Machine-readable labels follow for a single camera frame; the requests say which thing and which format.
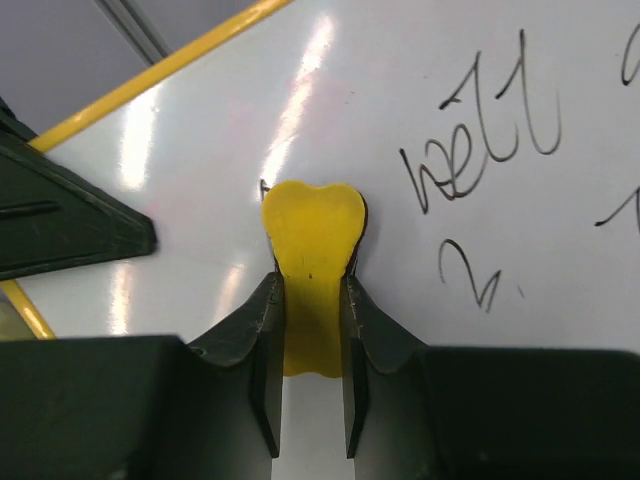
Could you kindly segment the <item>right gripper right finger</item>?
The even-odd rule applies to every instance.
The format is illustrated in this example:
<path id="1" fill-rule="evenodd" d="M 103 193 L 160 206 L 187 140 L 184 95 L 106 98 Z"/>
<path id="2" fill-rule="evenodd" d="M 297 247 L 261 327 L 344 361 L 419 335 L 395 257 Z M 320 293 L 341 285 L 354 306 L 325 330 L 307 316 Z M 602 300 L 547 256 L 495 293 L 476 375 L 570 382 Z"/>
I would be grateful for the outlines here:
<path id="1" fill-rule="evenodd" d="M 429 346 L 340 288 L 346 453 L 359 479 L 635 479 L 639 358 Z"/>

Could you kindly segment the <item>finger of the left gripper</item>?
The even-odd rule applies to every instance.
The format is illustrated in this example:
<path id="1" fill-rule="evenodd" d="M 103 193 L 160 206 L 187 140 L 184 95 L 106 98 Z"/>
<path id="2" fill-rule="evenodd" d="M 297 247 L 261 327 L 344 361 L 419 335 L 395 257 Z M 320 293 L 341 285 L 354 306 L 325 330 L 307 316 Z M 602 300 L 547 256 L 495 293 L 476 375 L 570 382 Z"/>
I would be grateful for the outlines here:
<path id="1" fill-rule="evenodd" d="M 1 278 L 151 255 L 152 220 L 29 142 L 36 134 L 1 104 Z"/>

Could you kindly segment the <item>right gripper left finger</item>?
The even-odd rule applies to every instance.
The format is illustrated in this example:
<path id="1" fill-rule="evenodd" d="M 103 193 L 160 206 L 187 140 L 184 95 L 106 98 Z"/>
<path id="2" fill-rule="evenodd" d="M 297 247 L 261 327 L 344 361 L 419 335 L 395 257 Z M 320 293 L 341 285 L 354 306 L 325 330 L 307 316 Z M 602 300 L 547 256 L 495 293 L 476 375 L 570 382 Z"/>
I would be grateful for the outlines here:
<path id="1" fill-rule="evenodd" d="M 279 454 L 284 286 L 269 273 L 196 340 L 1 346 L 5 479 L 267 479 Z"/>

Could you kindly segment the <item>yellow whiteboard eraser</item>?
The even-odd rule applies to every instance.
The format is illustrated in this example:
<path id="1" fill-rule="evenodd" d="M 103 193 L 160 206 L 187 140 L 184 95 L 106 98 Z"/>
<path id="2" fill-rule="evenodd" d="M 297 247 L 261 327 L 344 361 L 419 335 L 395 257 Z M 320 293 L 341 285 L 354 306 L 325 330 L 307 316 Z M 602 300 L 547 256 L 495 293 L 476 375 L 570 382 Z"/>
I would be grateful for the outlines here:
<path id="1" fill-rule="evenodd" d="M 266 193 L 261 218 L 284 280 L 284 374 L 338 378 L 340 284 L 365 232 L 365 201 L 347 184 L 291 180 Z"/>

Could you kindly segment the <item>yellow framed whiteboard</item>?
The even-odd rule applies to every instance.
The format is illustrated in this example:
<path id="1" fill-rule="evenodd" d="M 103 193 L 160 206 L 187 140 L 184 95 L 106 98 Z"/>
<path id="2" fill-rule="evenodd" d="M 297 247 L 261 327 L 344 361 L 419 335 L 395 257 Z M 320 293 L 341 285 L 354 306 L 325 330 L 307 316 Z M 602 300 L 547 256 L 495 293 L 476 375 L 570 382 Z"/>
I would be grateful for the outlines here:
<path id="1" fill-rule="evenodd" d="M 423 343 L 639 358 L 635 1 L 260 1 L 29 144 L 156 251 L 1 278 L 27 340 L 196 340 L 282 277 L 293 180 L 362 195 L 341 282 Z M 267 479 L 359 479 L 342 380 L 283 353 Z"/>

